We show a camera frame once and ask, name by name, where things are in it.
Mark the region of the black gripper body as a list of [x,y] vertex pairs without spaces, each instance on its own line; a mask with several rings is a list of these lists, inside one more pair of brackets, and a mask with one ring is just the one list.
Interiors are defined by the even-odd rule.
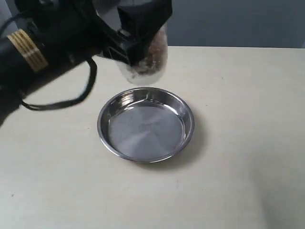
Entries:
[[59,62],[76,66],[87,57],[103,57],[134,66],[143,59],[137,32],[113,30],[96,12],[91,0],[62,0]]

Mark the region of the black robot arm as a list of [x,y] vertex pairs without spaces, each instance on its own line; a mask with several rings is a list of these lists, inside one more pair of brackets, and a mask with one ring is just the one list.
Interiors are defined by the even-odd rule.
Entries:
[[[22,19],[26,27],[0,40],[0,119],[23,106],[32,111],[68,108],[83,102],[97,75],[93,56],[134,66],[173,13],[170,0],[138,3],[92,0],[17,0],[18,14],[1,30]],[[38,105],[24,99],[79,64],[89,65],[89,79],[76,98]]]

